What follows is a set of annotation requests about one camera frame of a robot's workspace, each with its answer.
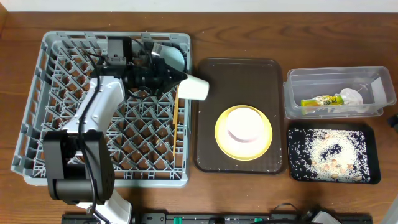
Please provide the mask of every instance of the wooden stick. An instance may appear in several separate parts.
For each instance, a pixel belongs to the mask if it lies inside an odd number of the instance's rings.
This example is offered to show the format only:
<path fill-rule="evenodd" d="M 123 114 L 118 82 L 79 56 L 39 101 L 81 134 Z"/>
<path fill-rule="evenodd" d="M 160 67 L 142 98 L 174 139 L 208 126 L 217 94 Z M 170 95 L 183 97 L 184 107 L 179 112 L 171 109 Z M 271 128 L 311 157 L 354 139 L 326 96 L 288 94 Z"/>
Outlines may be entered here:
<path fill-rule="evenodd" d="M 177 91 L 175 92 L 175 105 L 174 105 L 174 114 L 173 114 L 173 124 L 174 124 L 174 141 L 173 141 L 173 156 L 175 156 L 175 147 L 177 144 L 177 125 L 178 125 L 178 88 L 180 85 L 177 85 Z"/>

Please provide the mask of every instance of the wooden tabletop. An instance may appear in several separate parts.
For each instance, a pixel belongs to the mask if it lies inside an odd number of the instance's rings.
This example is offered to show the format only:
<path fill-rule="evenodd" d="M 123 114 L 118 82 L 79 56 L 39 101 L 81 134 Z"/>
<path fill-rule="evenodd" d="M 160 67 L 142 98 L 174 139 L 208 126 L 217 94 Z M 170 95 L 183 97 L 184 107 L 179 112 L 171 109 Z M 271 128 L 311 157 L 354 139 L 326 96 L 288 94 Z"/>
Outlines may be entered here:
<path fill-rule="evenodd" d="M 284 80 L 293 68 L 382 65 L 389 69 L 398 90 L 398 14 L 3 15 L 0 14 L 0 222 L 59 223 L 64 212 L 82 211 L 51 200 L 46 187 L 28 185 L 10 171 L 40 41 L 50 30 L 184 32 L 192 38 L 195 66 L 208 57 L 271 58 L 282 67 Z M 277 176 L 206 174 L 191 165 L 190 180 L 182 189 L 118 192 L 138 210 L 267 213 L 282 202 L 302 209 L 319 203 L 337 212 L 370 213 L 379 223 L 398 194 L 398 134 L 386 123 L 396 113 L 398 105 L 385 108 L 380 117 L 361 120 L 376 135 L 382 174 L 377 185 L 297 182 L 287 171 Z"/>

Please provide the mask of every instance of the green clip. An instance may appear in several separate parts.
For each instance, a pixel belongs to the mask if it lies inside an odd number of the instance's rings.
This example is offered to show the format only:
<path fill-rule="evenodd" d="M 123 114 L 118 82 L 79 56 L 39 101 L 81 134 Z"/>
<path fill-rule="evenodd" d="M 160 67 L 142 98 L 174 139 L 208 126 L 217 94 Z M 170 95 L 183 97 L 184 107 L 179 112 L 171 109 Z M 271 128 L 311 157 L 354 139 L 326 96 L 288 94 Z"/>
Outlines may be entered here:
<path fill-rule="evenodd" d="M 174 217 L 174 224 L 182 224 L 182 218 L 181 217 Z"/>

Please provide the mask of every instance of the white backdrop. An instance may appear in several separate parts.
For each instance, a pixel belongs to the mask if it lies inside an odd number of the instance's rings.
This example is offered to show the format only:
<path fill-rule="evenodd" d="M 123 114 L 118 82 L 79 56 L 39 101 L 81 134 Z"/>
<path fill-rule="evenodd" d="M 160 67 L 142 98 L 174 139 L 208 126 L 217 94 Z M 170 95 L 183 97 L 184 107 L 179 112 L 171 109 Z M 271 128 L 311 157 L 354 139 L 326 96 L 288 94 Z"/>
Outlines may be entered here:
<path fill-rule="evenodd" d="M 398 12 L 398 0 L 0 0 L 8 11 Z"/>

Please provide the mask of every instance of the dish rack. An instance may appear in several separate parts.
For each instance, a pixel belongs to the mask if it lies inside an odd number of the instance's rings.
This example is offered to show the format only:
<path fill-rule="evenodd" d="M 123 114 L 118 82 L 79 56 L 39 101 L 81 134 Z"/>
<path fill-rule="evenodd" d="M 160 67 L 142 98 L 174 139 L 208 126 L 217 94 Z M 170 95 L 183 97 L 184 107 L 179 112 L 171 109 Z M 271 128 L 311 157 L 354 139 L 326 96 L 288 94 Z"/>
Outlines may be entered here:
<path fill-rule="evenodd" d="M 42 140 L 73 117 L 90 86 L 93 70 L 81 48 L 107 54 L 109 36 L 128 36 L 146 43 L 176 47 L 191 72 L 187 34 L 140 32 L 48 32 L 44 35 L 30 86 L 11 170 L 30 185 L 47 185 Z M 132 42 L 138 57 L 141 46 Z M 147 95 L 145 91 L 135 94 Z M 176 89 L 143 100 L 127 98 L 115 111 L 106 142 L 116 174 L 115 187 L 183 187 L 188 181 L 191 101 L 178 105 L 177 143 L 172 154 Z M 80 156 L 69 162 L 82 163 Z"/>

